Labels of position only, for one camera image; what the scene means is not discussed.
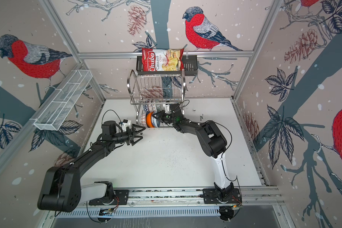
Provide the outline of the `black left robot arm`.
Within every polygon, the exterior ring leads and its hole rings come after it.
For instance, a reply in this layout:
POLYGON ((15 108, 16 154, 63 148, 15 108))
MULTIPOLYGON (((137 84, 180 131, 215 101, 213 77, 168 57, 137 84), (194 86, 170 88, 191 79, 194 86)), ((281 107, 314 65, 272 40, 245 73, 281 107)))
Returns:
POLYGON ((72 212, 83 202, 104 196, 112 197, 112 183, 100 181, 82 186, 80 180, 93 165, 121 144, 135 145, 142 140, 140 134, 145 129, 143 126, 132 124, 123 130, 115 121, 103 123, 102 133, 89 150, 68 164, 47 170, 37 203, 38 209, 72 212))

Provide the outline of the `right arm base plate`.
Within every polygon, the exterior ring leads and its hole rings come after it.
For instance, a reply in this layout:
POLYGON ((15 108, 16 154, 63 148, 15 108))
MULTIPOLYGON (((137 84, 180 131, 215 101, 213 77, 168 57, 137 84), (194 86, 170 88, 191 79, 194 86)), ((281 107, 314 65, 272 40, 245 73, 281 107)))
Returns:
POLYGON ((203 189, 202 195, 205 204, 236 204, 242 203, 242 196, 239 189, 232 189, 231 191, 220 191, 217 189, 203 189))

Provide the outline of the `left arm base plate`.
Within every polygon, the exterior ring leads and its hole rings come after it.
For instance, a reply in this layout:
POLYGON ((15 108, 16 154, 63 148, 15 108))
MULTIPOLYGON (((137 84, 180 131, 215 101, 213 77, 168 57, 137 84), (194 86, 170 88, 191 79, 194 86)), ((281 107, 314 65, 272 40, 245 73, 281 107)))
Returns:
POLYGON ((98 199, 90 200, 90 206, 120 206, 126 205, 128 201, 129 190, 113 190, 113 193, 108 196, 107 194, 98 199))

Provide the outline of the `dark red pattern bowl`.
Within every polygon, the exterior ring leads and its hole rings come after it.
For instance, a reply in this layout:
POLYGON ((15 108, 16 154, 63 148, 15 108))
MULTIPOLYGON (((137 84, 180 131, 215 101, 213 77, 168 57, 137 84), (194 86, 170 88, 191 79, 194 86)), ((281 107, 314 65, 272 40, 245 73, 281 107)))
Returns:
POLYGON ((148 112, 150 112, 150 113, 154 112, 152 104, 148 104, 147 107, 148 107, 148 112))

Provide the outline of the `blue floral small bowl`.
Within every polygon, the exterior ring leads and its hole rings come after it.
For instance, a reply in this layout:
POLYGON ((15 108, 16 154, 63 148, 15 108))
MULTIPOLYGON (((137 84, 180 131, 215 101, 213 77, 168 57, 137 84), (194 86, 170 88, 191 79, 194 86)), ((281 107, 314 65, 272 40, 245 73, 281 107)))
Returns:
POLYGON ((153 123, 153 126, 155 128, 159 128, 160 127, 160 121, 158 119, 156 119, 155 117, 152 116, 152 123, 153 123))

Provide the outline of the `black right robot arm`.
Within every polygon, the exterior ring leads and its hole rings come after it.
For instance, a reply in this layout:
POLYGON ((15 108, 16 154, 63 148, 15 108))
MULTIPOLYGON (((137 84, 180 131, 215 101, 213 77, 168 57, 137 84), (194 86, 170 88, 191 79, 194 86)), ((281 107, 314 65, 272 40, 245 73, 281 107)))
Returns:
POLYGON ((227 140, 217 123, 211 120, 204 123, 191 121, 184 116, 179 104, 171 104, 168 112, 162 110, 152 114, 152 117, 161 123, 173 126, 180 133, 197 136, 202 150, 212 159, 216 192, 228 195, 233 191, 233 181, 229 178, 224 166, 223 154, 227 150, 227 140))

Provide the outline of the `plain orange bowl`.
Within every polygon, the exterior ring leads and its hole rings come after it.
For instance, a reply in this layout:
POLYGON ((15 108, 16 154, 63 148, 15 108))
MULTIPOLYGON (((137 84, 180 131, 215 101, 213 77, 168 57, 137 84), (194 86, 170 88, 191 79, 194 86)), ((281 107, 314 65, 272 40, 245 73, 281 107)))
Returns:
POLYGON ((149 128, 154 128, 154 125, 152 123, 152 114, 153 112, 146 114, 146 124, 147 124, 147 127, 149 128))

